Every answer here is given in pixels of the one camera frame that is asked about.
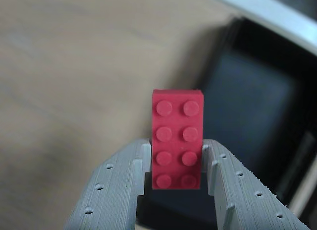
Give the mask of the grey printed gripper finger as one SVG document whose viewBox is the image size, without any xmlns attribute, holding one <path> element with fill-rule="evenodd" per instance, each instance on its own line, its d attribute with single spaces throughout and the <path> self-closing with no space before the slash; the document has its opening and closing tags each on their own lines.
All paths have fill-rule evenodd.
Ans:
<svg viewBox="0 0 317 230">
<path fill-rule="evenodd" d="M 220 230 L 306 230 L 301 222 L 228 149 L 203 141 L 203 171 Z"/>
<path fill-rule="evenodd" d="M 151 165 L 149 139 L 137 139 L 115 152 L 93 171 L 64 229 L 133 230 L 137 199 L 144 195 Z"/>
</svg>

